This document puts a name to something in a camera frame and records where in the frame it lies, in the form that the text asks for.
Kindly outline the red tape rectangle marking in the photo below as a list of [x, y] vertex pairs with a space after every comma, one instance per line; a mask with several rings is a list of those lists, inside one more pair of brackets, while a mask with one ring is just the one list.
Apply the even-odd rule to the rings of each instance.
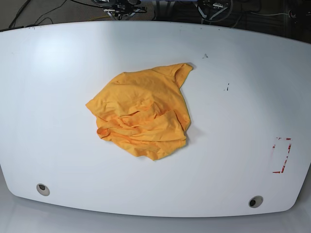
[[270, 170], [273, 174], [284, 172], [290, 150], [292, 139], [288, 137], [277, 137], [272, 148]]

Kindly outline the orange t-shirt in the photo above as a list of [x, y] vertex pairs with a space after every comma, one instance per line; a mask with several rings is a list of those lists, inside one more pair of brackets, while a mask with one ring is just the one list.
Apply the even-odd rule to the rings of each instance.
[[99, 138], [151, 160], [184, 147], [191, 120], [180, 89], [192, 69], [182, 63], [114, 77], [86, 104]]

